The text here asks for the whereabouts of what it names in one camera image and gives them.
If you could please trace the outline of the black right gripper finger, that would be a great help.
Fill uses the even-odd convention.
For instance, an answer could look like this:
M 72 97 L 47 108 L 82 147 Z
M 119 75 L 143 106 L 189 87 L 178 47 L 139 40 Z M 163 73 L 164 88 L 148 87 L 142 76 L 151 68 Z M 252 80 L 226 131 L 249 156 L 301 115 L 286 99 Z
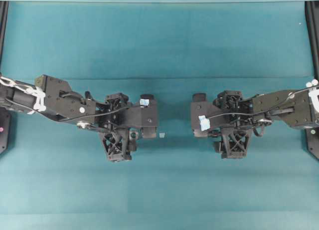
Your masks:
M 195 93 L 192 96 L 193 102 L 203 102 L 206 101 L 206 94 L 205 93 Z
M 207 138 L 207 131 L 201 131 L 200 129 L 194 129 L 193 134 L 196 138 Z

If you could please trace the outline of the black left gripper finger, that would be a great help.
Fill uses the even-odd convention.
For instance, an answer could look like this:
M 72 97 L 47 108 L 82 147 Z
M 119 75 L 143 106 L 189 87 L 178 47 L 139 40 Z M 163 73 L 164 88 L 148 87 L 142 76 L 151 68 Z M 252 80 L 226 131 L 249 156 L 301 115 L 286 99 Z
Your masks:
M 141 129 L 143 138 L 155 138 L 157 136 L 157 128 L 156 127 L 143 127 Z
M 142 95 L 140 95 L 140 105 L 141 106 L 149 106 L 151 101 L 154 99 L 155 99 L 155 97 L 152 94 L 142 94 Z

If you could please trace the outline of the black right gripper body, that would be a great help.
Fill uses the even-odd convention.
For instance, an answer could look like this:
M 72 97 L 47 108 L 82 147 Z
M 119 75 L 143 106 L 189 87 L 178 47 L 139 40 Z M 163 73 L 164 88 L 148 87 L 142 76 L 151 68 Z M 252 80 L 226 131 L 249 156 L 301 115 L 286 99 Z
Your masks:
M 191 102 L 191 129 L 207 131 L 208 137 L 220 137 L 221 128 L 252 130 L 253 101 L 242 92 L 225 90 L 212 102 Z

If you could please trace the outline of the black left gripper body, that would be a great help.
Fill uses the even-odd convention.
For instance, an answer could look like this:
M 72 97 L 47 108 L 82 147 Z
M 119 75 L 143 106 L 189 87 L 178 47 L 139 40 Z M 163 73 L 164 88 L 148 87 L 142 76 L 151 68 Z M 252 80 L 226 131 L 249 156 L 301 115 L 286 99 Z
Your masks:
M 131 103 L 127 95 L 117 93 L 108 95 L 103 112 L 108 115 L 97 117 L 100 127 L 135 128 L 158 127 L 158 110 L 156 99 L 149 106 L 141 106 L 140 101 Z

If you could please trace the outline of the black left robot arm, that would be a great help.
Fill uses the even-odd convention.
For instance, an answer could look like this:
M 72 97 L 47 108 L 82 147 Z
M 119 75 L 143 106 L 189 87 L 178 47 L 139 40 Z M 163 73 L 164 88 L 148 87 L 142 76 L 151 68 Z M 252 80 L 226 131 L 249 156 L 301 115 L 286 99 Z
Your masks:
M 52 76 L 42 75 L 34 84 L 1 76 L 0 105 L 7 110 L 39 113 L 57 123 L 105 134 L 134 128 L 144 138 L 157 135 L 157 101 L 151 94 L 141 95 L 136 104 L 123 93 L 109 94 L 101 102 L 90 92 L 81 95 L 67 81 Z

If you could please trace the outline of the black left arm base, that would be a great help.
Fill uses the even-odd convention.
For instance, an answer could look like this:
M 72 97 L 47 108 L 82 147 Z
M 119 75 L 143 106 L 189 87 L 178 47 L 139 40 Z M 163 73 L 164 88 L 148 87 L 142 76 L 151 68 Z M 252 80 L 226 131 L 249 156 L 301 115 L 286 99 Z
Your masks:
M 2 154 L 8 146 L 8 136 L 10 130 L 11 114 L 5 109 L 0 108 L 0 153 Z

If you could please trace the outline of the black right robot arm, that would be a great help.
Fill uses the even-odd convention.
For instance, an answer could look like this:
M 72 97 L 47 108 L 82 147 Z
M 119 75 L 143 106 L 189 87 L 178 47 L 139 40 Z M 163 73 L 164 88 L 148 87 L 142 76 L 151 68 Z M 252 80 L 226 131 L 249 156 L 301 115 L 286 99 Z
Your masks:
M 240 91 L 225 90 L 212 102 L 205 93 L 196 93 L 191 102 L 191 129 L 204 138 L 225 131 L 255 131 L 262 136 L 275 120 L 295 129 L 310 129 L 319 124 L 319 82 L 317 79 L 300 90 L 280 90 L 245 99 Z

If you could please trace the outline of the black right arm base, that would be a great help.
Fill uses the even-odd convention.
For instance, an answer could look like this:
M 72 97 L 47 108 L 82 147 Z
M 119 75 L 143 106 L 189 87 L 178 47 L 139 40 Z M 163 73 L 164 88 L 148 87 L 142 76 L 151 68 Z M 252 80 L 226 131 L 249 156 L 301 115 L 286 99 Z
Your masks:
M 306 143 L 308 152 L 317 160 L 319 160 L 319 129 L 306 129 Z

